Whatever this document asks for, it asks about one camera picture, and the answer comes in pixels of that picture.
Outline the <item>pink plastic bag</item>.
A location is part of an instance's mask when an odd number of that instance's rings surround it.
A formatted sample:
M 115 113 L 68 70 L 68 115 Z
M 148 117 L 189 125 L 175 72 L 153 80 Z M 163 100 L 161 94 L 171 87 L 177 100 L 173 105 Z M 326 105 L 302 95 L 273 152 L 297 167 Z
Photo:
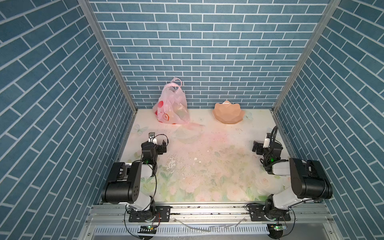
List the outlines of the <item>pink plastic bag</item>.
M 153 111 L 160 123 L 184 125 L 190 122 L 187 98 L 179 78 L 173 78 L 164 86 Z

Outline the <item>peach lotus shaped bowl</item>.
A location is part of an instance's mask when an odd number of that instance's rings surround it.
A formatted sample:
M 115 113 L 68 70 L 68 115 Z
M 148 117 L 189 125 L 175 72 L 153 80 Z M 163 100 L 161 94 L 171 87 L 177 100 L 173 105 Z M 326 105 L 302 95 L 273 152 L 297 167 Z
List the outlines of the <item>peach lotus shaped bowl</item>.
M 243 120 L 245 111 L 241 109 L 239 104 L 224 101 L 222 104 L 215 104 L 213 115 L 216 120 L 223 124 L 237 124 Z

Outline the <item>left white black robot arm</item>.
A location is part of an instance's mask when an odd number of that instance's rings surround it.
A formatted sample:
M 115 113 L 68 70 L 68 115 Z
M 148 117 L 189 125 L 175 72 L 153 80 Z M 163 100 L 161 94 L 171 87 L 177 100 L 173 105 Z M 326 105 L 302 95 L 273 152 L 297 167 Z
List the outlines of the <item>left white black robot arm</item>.
M 132 163 L 116 162 L 107 177 L 102 190 L 102 201 L 109 204 L 124 204 L 132 214 L 154 216 L 156 213 L 155 196 L 141 192 L 141 179 L 154 178 L 158 169 L 158 156 L 167 152 L 169 141 L 157 143 L 151 138 L 141 144 L 142 156 Z

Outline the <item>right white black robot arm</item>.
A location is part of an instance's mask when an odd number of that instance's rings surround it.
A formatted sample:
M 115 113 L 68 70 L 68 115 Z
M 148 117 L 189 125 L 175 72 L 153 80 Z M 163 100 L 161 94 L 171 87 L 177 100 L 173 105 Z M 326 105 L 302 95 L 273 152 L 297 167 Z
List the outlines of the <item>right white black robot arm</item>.
M 330 199 L 333 189 L 319 161 L 281 158 L 280 143 L 254 141 L 252 151 L 262 156 L 262 166 L 269 175 L 289 177 L 291 186 L 278 194 L 271 194 L 263 205 L 250 204 L 251 221 L 277 221 L 291 219 L 289 211 L 294 206 L 310 201 Z

